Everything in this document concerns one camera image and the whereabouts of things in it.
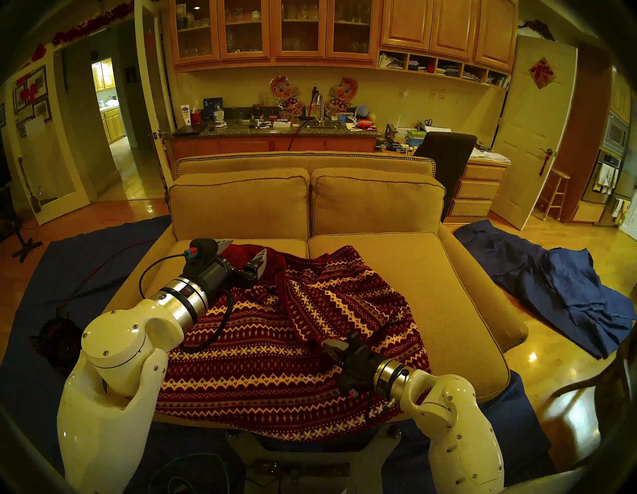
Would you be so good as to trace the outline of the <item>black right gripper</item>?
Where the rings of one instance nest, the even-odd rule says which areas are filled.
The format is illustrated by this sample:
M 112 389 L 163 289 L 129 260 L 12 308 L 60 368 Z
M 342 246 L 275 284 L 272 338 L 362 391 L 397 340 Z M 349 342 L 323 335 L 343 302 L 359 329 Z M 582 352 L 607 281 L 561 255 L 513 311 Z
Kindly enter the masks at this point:
M 356 331 L 348 332 L 345 341 L 325 339 L 322 348 L 336 364 L 341 364 L 338 389 L 342 395 L 350 396 L 350 392 L 355 391 L 386 397 L 386 391 L 377 384 L 378 376 L 386 366 L 386 357 L 372 351 Z

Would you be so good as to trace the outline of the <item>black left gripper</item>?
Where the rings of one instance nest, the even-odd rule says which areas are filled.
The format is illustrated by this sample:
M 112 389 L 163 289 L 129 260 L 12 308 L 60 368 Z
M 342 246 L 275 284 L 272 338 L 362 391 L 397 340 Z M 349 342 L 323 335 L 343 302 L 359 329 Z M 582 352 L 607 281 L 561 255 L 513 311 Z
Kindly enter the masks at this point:
M 233 242 L 233 239 L 216 242 L 215 254 L 223 254 Z M 224 256 L 189 258 L 186 259 L 182 277 L 200 287 L 206 296 L 207 307 L 212 307 L 221 292 L 254 287 L 257 280 L 262 279 L 266 265 L 266 248 L 246 262 L 242 269 L 233 267 Z

